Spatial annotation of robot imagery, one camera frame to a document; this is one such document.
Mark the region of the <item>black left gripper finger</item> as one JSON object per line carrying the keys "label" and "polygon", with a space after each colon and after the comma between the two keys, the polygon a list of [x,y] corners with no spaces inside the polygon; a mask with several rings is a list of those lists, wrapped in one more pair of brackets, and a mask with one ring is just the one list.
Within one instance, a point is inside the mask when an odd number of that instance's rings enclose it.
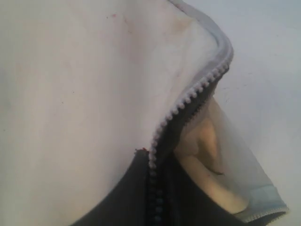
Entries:
{"label": "black left gripper finger", "polygon": [[123,178],[74,226],[150,226],[155,204],[155,175],[149,169],[149,152],[135,151]]}

